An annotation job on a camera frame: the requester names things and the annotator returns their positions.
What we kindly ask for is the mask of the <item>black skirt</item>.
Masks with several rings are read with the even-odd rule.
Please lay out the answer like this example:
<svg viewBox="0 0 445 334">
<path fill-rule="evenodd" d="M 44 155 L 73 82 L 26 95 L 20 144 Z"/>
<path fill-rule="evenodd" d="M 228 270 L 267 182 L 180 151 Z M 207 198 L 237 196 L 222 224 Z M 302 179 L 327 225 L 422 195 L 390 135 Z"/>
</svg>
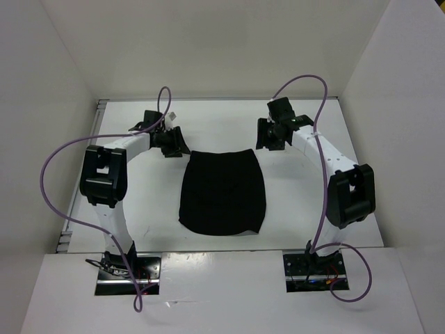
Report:
<svg viewBox="0 0 445 334">
<path fill-rule="evenodd" d="M 266 215 L 264 177 L 253 150 L 191 152 L 179 222 L 208 236 L 258 234 Z"/>
</svg>

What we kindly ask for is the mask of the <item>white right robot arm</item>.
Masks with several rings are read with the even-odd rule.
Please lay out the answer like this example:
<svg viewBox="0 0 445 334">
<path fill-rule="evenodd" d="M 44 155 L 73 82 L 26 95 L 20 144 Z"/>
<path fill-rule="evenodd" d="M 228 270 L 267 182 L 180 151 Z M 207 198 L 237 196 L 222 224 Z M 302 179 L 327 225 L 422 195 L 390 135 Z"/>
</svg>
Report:
<svg viewBox="0 0 445 334">
<path fill-rule="evenodd" d="M 306 115 L 258 119 L 257 149 L 283 150 L 285 145 L 303 153 L 322 173 L 321 219 L 305 256 L 307 270 L 321 273 L 329 265 L 328 256 L 338 251 L 346 238 L 348 226 L 375 211 L 374 171 L 342 154 Z"/>
</svg>

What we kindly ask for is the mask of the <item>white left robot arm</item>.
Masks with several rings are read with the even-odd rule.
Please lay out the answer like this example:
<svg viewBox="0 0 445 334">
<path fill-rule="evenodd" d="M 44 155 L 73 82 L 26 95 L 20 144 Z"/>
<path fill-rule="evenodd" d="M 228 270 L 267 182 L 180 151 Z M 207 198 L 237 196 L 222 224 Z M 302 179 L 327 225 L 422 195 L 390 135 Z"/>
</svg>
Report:
<svg viewBox="0 0 445 334">
<path fill-rule="evenodd" d="M 190 154 L 173 112 L 144 112 L 143 121 L 127 136 L 106 145 L 89 145 L 83 160 L 80 192 L 93 206 L 99 225 L 105 229 L 105 253 L 100 266 L 123 278 L 138 271 L 136 245 L 129 234 L 123 199 L 127 193 L 127 164 L 139 154 L 158 148 L 166 158 Z"/>
</svg>

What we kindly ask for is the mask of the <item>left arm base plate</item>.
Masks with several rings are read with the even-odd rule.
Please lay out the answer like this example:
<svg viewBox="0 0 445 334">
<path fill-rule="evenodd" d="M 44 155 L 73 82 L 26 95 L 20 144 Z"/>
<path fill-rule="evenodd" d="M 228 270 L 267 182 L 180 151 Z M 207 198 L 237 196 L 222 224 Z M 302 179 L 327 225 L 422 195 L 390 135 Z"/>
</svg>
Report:
<svg viewBox="0 0 445 334">
<path fill-rule="evenodd" d="M 127 268 L 123 264 L 104 267 L 105 255 L 101 261 L 87 260 L 98 268 L 95 296 L 135 296 L 136 289 Z M 158 295 L 161 277 L 161 254 L 140 253 L 133 262 L 133 272 L 142 295 Z"/>
</svg>

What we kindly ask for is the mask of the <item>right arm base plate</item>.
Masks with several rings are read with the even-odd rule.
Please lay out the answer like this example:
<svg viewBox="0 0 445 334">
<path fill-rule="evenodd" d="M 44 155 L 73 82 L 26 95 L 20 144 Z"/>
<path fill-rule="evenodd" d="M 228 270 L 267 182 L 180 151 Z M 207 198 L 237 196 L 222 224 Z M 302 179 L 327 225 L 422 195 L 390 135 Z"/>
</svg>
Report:
<svg viewBox="0 0 445 334">
<path fill-rule="evenodd" d="M 335 252 L 327 260 L 312 262 L 304 252 L 283 253 L 286 292 L 324 292 L 349 290 L 343 256 Z"/>
</svg>

